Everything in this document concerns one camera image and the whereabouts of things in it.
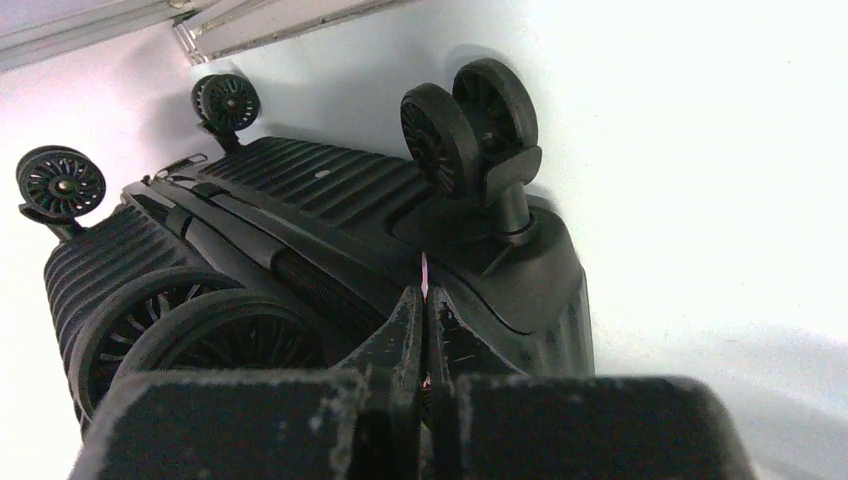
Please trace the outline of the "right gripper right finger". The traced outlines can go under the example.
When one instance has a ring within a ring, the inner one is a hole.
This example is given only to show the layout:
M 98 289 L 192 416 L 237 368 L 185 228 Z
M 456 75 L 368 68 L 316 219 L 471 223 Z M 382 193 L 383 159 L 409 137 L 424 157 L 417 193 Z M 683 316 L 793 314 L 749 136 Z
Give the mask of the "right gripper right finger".
M 520 373 L 427 296 L 433 473 L 438 479 L 751 479 L 724 404 L 680 376 Z

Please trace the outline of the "black ribbed hard-shell suitcase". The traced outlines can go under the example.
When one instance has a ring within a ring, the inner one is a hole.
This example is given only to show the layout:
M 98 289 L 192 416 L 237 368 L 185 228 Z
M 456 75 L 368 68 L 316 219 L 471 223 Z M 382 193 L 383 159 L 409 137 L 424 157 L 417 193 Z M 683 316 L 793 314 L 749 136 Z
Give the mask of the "black ribbed hard-shell suitcase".
M 450 89 L 407 91 L 407 158 L 239 132 L 261 111 L 245 77 L 191 92 L 224 149 L 126 186 L 79 225 L 106 182 L 85 154 L 45 145 L 15 177 L 21 213 L 58 246 L 44 281 L 82 427 L 116 379 L 146 369 L 326 368 L 370 339 L 403 291 L 433 285 L 516 370 L 595 371 L 584 269 L 564 221 L 529 195 L 542 150 L 532 98 L 493 58 Z

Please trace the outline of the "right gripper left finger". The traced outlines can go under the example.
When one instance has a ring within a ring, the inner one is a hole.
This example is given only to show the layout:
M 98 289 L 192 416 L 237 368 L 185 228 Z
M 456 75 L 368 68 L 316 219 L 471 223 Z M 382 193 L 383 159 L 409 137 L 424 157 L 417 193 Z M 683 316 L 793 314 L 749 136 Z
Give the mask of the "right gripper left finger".
M 132 373 L 100 406 L 74 479 L 415 479 L 424 302 L 328 370 Z

